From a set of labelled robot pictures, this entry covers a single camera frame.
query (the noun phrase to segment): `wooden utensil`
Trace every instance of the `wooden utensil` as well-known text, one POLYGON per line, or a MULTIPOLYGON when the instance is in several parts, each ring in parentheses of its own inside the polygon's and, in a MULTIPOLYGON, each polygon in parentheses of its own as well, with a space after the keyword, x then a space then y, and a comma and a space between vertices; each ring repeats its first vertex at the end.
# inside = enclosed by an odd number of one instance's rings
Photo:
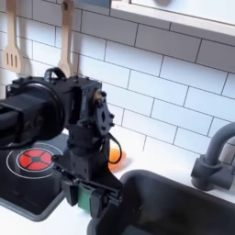
POLYGON ((21 73, 22 55, 17 46, 16 0, 6 0, 7 46, 4 50, 4 66, 7 70, 21 73))
POLYGON ((72 38, 74 5, 72 0, 63 0, 62 2, 62 56, 58 67, 62 69, 67 77, 73 75, 70 51, 72 38))

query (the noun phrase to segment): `red burner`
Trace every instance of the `red burner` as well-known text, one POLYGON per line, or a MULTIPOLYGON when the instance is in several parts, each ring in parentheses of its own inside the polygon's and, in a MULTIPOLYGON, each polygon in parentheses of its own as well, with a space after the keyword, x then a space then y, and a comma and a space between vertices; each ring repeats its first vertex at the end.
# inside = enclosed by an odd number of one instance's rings
POLYGON ((43 149, 32 149, 18 156, 19 165, 31 172, 48 169, 51 164, 51 153, 43 149))

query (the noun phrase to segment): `gray faucet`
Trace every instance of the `gray faucet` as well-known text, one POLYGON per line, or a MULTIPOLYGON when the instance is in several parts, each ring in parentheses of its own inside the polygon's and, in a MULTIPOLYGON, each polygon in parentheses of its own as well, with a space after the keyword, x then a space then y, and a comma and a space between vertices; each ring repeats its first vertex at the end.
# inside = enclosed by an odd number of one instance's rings
POLYGON ((218 130, 212 138, 207 153, 196 159, 192 176, 194 187, 210 191, 214 185, 230 190, 234 180, 234 167, 228 169, 218 159, 225 143, 235 136, 235 122, 218 130))

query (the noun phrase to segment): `black stovetop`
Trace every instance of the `black stovetop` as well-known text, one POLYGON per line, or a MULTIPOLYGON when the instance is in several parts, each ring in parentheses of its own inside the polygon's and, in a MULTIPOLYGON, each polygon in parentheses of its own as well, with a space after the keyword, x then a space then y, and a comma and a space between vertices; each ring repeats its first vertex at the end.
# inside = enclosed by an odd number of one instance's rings
POLYGON ((20 151, 1 151, 0 204, 29 219, 45 219, 63 200, 51 156, 62 154, 66 142, 61 134, 20 151))

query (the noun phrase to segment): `kitchen sink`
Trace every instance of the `kitchen sink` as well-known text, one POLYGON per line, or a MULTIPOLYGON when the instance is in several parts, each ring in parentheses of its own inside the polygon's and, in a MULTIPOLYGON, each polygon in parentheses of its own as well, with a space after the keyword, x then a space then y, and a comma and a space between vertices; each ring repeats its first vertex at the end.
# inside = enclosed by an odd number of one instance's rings
POLYGON ((156 173, 125 173, 123 202, 92 219, 88 235, 232 235, 235 205, 156 173))

